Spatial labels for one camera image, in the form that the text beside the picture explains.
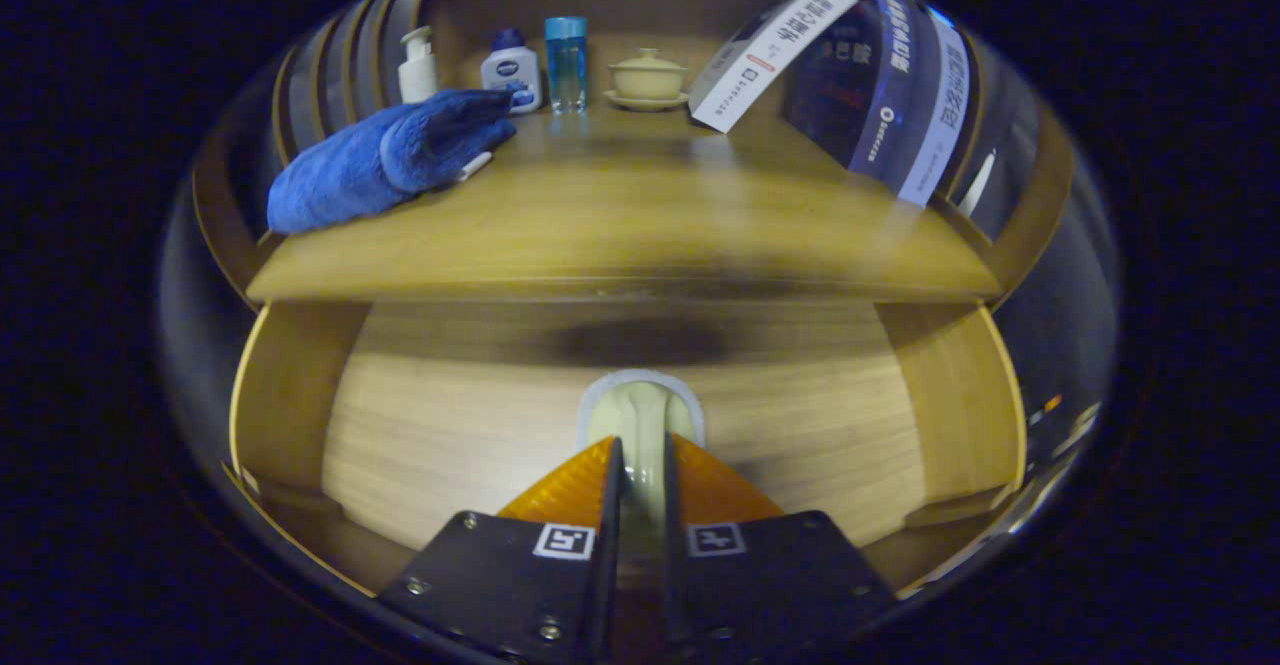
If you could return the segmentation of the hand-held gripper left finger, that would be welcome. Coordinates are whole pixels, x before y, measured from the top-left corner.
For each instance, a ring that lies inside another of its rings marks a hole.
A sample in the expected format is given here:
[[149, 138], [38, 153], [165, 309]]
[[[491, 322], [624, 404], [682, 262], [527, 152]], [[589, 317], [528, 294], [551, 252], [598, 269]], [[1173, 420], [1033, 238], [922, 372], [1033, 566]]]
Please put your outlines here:
[[562, 465], [585, 514], [460, 512], [378, 593], [479, 662], [607, 664], [625, 454], [604, 437]]

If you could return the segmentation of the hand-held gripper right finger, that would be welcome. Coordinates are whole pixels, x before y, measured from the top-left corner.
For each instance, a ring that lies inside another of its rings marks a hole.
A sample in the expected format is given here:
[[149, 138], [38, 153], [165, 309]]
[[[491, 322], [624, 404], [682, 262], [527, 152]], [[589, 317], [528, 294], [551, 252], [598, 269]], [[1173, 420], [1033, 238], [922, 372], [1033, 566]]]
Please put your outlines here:
[[826, 513], [782, 513], [678, 434], [664, 446], [673, 646], [838, 646], [899, 596]]

